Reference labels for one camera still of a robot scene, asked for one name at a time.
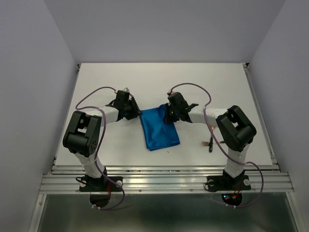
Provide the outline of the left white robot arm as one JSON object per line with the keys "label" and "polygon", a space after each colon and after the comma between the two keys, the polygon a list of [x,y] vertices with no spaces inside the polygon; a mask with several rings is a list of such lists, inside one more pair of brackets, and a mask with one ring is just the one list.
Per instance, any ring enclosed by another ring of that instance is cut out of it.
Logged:
{"label": "left white robot arm", "polygon": [[125,118],[135,119],[141,115],[133,95],[128,88],[116,90],[116,97],[103,107],[76,106],[63,137],[63,146],[73,153],[84,168],[83,177],[76,178],[80,191],[107,190],[110,181],[107,170],[98,158],[98,150],[106,125]]}

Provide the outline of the gold spoon green handle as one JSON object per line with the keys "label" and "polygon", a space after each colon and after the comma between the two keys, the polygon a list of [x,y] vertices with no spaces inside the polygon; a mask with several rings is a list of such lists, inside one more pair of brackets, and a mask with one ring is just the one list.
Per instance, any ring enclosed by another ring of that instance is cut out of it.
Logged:
{"label": "gold spoon green handle", "polygon": [[[215,126],[211,126],[211,130],[213,131],[215,129]],[[209,142],[209,152],[211,153],[213,151],[213,136],[210,138]]]}

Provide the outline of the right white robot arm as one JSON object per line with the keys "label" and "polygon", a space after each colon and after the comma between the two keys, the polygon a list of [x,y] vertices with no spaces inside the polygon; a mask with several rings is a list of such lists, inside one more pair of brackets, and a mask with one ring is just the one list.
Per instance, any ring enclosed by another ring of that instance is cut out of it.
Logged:
{"label": "right white robot arm", "polygon": [[247,118],[239,106],[233,105],[228,109],[213,109],[199,107],[197,103],[189,105],[179,92],[168,94],[168,103],[164,121],[177,122],[179,120],[188,123],[206,124],[214,138],[214,129],[221,133],[228,152],[224,153],[227,162],[223,174],[209,176],[205,184],[207,191],[216,192],[243,188],[250,190],[250,184],[245,184],[249,178],[245,175],[245,158],[254,136],[256,128]]}

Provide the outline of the blue cloth napkin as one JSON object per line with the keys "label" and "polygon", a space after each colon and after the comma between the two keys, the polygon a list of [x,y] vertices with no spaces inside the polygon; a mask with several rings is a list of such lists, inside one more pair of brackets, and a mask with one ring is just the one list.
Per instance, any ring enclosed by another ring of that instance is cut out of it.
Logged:
{"label": "blue cloth napkin", "polygon": [[180,139],[173,122],[166,123],[166,106],[142,110],[140,122],[142,125],[146,147],[150,151],[169,148],[180,144]]}

